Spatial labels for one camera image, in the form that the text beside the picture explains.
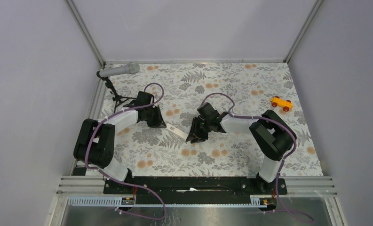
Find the gray floor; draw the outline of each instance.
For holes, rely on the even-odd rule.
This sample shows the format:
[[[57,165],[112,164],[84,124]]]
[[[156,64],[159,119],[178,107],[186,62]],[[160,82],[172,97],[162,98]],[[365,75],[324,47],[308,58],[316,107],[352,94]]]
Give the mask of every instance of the gray floor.
[[[285,199],[291,209],[301,210],[315,219],[317,226],[332,225],[326,205],[320,198]],[[161,208],[132,208],[130,211],[159,217]],[[287,213],[262,214],[257,208],[168,208],[166,219],[147,220],[126,214],[119,215],[114,208],[69,206],[63,226],[304,226]]]

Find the toy car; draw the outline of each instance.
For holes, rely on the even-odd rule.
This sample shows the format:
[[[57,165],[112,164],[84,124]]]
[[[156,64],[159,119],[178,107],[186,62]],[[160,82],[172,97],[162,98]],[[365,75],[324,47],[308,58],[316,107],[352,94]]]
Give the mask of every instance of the toy car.
[[[283,107],[283,111],[288,112],[292,107],[292,102],[290,100],[282,100],[278,96],[274,96],[271,98],[272,106],[273,107]]]

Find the white wall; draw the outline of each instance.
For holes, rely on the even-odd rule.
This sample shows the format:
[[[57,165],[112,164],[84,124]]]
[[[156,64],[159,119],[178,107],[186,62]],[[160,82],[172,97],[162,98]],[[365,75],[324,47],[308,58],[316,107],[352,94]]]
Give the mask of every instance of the white wall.
[[[0,0],[0,226],[43,225],[98,69],[63,0]]]
[[[373,225],[373,0],[325,1],[289,67],[348,224]]]
[[[315,0],[74,0],[112,60],[283,60]]]

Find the microphone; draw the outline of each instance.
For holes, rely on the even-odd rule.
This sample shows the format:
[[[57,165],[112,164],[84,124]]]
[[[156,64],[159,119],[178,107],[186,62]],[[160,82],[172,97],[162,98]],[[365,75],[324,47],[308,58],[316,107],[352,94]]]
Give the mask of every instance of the microphone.
[[[138,73],[140,69],[141,68],[139,67],[138,63],[129,63],[121,67],[115,67],[103,71],[98,71],[96,75],[98,77],[104,78],[120,74],[135,74]]]

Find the floral tablecloth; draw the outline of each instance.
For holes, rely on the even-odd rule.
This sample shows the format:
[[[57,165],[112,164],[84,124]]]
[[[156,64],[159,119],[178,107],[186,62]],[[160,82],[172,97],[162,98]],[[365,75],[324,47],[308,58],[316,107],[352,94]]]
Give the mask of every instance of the floral tablecloth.
[[[165,89],[159,103],[165,122],[186,134],[201,101],[213,92],[231,96],[236,114],[261,115],[273,109],[294,130],[298,142],[282,175],[323,175],[286,63],[142,64],[139,73],[111,80],[118,93],[128,97],[151,82],[160,83]],[[156,98],[161,94],[158,86],[150,86],[147,92]],[[272,107],[273,96],[291,100],[294,107],[289,112]],[[113,113],[111,98],[107,90],[101,117]],[[231,105],[222,96],[208,102],[220,113]],[[114,156],[134,176],[255,176],[264,155],[252,135],[211,132],[206,142],[190,144],[166,129],[150,129],[141,122],[116,135]]]

